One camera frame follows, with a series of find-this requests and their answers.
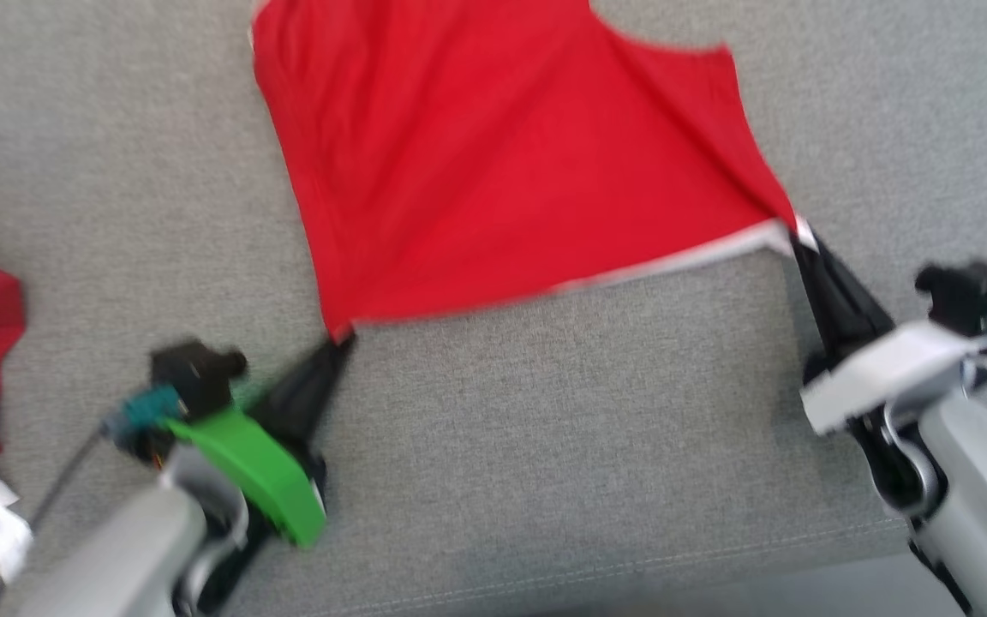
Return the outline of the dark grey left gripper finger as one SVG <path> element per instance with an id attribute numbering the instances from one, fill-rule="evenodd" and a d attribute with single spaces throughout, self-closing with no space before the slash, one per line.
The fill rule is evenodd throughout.
<path id="1" fill-rule="evenodd" d="M 287 444 L 309 446 L 337 390 L 353 340 L 326 338 L 275 386 L 275 434 Z"/>
<path id="2" fill-rule="evenodd" d="M 268 434 L 314 433 L 348 358 L 348 339 L 325 339 L 259 399 L 249 416 Z"/>

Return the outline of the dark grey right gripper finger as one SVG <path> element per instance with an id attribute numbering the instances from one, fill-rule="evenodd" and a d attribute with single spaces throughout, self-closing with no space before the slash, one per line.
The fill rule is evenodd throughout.
<path id="1" fill-rule="evenodd" d="M 806 296 L 824 344 L 868 344 L 894 320 L 814 232 L 806 234 Z"/>
<path id="2" fill-rule="evenodd" d="M 834 251 L 819 245 L 817 238 L 806 243 L 793 236 L 792 250 L 820 341 L 819 347 L 807 356 L 805 367 L 832 368 L 852 333 L 852 273 Z"/>

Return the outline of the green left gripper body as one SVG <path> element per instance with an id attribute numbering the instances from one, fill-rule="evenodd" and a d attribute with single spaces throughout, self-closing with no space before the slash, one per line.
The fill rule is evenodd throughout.
<path id="1" fill-rule="evenodd" d="M 167 419 L 164 426 L 177 440 L 196 446 L 279 535 L 293 544 L 317 542 L 326 527 L 317 482 L 253 418 L 227 407 L 195 422 Z"/>

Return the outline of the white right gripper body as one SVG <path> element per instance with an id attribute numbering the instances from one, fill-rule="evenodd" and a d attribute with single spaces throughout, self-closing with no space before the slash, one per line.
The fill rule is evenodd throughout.
<path id="1" fill-rule="evenodd" d="M 807 421 L 819 436 L 919 389 L 987 351 L 987 335 L 967 337 L 939 324 L 904 324 L 847 356 L 802 389 Z"/>

